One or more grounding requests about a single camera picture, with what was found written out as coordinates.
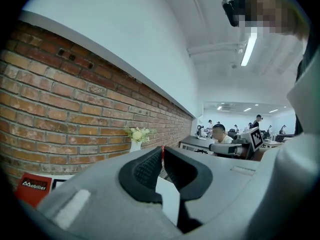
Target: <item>black hair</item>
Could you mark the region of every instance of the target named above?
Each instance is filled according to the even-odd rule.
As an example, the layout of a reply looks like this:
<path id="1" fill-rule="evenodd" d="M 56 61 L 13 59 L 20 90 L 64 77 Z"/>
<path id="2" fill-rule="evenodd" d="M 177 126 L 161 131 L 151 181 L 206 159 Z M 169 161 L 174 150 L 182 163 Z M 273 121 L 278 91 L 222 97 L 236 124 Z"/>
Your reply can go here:
<path id="1" fill-rule="evenodd" d="M 226 128 L 225 128 L 224 125 L 221 124 L 221 123 L 215 124 L 215 125 L 212 127 L 212 129 L 214 129 L 214 128 L 220 128 L 220 129 L 222 129 L 224 132 L 226 132 Z"/>

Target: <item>white ceiling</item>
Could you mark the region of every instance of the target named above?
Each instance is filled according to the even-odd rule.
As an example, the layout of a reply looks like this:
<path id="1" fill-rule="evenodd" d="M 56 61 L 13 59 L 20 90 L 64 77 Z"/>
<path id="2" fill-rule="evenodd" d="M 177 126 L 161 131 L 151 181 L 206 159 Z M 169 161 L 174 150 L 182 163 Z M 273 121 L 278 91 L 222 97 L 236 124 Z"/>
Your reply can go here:
<path id="1" fill-rule="evenodd" d="M 275 116 L 280 113 L 288 112 L 292 110 L 292 107 L 287 106 L 280 106 L 280 105 L 272 105 L 272 104 L 263 104 L 260 103 L 258 106 L 256 106 L 255 103 L 245 103 L 245 102 L 205 102 L 203 104 L 203 109 L 204 110 L 214 110 L 217 113 L 237 113 L 237 114 L 242 114 L 242 115 L 262 115 L 262 116 Z"/>
<path id="2" fill-rule="evenodd" d="M 241 25 L 230 25 L 222 0 L 165 1 L 185 35 L 200 84 L 231 83 L 241 87 L 246 83 L 259 82 L 260 90 L 267 91 L 272 85 L 273 90 L 278 90 L 275 104 L 286 99 L 302 59 L 302 44 L 295 37 L 268 34 L 259 29 L 247 66 L 240 66 L 244 55 L 239 53 L 240 45 L 247 43 L 249 32 Z"/>

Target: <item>red sign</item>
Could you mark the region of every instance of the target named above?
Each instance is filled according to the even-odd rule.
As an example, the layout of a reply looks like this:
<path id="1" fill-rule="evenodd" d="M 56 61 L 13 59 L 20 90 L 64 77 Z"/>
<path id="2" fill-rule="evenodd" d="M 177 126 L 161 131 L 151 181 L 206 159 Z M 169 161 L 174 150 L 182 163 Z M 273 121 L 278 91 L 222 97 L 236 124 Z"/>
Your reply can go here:
<path id="1" fill-rule="evenodd" d="M 34 208 L 50 192 L 52 178 L 25 172 L 15 191 L 15 196 Z"/>

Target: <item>flower vase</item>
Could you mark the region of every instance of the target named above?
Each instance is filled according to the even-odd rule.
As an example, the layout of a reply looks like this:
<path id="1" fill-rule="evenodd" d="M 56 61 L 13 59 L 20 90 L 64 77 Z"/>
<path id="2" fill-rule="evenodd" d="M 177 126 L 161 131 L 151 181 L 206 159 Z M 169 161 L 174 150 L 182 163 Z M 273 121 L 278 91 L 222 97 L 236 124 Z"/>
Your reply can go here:
<path id="1" fill-rule="evenodd" d="M 131 140 L 131 148 L 130 152 L 141 150 L 142 141 L 135 142 L 133 139 Z"/>

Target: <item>ceiling light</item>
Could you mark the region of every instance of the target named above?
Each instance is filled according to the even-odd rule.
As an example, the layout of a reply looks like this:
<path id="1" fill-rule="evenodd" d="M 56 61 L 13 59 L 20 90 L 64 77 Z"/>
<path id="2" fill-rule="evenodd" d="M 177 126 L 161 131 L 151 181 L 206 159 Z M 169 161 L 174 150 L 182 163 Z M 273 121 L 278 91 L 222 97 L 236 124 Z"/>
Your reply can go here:
<path id="1" fill-rule="evenodd" d="M 244 56 L 241 61 L 241 66 L 246 66 L 248 64 L 251 53 L 254 50 L 256 40 L 257 40 L 257 28 L 255 27 L 255 28 L 251 28 L 251 34 L 244 52 Z"/>

